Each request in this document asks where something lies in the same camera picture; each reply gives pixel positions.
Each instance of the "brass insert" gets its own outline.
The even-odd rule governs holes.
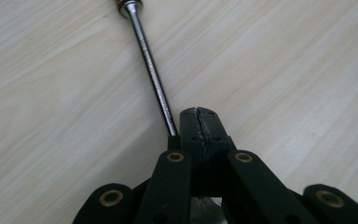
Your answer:
[[[237,155],[235,155],[235,159],[237,159],[237,161],[242,162],[251,162],[253,160],[253,157],[247,153],[239,152],[237,153]]]
[[[100,197],[100,204],[105,207],[114,206],[123,200],[123,193],[118,189],[111,189],[103,193]]]
[[[185,158],[185,156],[183,156],[182,154],[177,153],[177,152],[170,153],[167,156],[167,159],[172,162],[179,162],[179,161],[182,161],[184,158]]]
[[[319,189],[316,191],[316,198],[322,203],[329,205],[330,207],[340,208],[345,205],[344,200],[335,193],[327,191],[325,189]]]

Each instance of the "wood grain surface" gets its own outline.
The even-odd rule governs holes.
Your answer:
[[[214,110],[290,189],[358,202],[358,0],[145,0],[176,122]],[[71,223],[150,177],[167,134],[113,0],[0,0],[0,223]]]

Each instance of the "metal shaft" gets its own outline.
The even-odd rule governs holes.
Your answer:
[[[129,18],[132,22],[133,30],[135,31],[139,47],[141,49],[142,55],[144,56],[147,72],[153,84],[153,89],[157,96],[159,109],[161,111],[162,117],[164,118],[168,134],[170,136],[176,136],[177,130],[173,121],[170,107],[168,105],[168,100],[165,96],[164,89],[162,88],[156,65],[153,61],[153,57],[147,45],[141,22],[138,18],[138,10],[142,7],[142,2],[140,0],[117,0],[117,6],[120,13]]]

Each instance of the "wooden table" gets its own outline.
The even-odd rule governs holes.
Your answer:
[[[145,1],[170,99],[219,114],[290,189],[358,202],[358,1]],[[113,0],[0,0],[0,223],[71,223],[135,187],[167,134]]]

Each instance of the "hole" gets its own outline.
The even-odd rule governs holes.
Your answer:
[[[284,220],[286,221],[286,223],[289,223],[289,224],[300,224],[301,223],[301,220],[292,214],[287,215],[284,218]]]
[[[173,160],[173,161],[180,160],[180,156],[176,155],[176,154],[173,154],[173,155],[171,155],[171,160]]]
[[[106,207],[114,206],[123,200],[123,193],[118,189],[111,189],[100,197],[100,204]]]
[[[173,161],[173,162],[179,162],[179,161],[182,161],[185,157],[180,154],[180,153],[177,153],[177,152],[173,152],[173,153],[170,153],[168,156],[167,156],[167,159],[169,161]]]
[[[240,153],[237,153],[237,155],[235,155],[235,159],[237,159],[238,161],[243,161],[243,162],[251,162],[253,160],[253,157],[249,154],[240,152]]]
[[[104,199],[107,201],[107,202],[113,202],[115,200],[117,200],[118,198],[118,194],[117,193],[109,193],[107,194]]]
[[[153,216],[152,220],[153,220],[153,223],[155,223],[155,224],[168,223],[168,217],[165,216],[165,214],[162,214],[162,213]]]

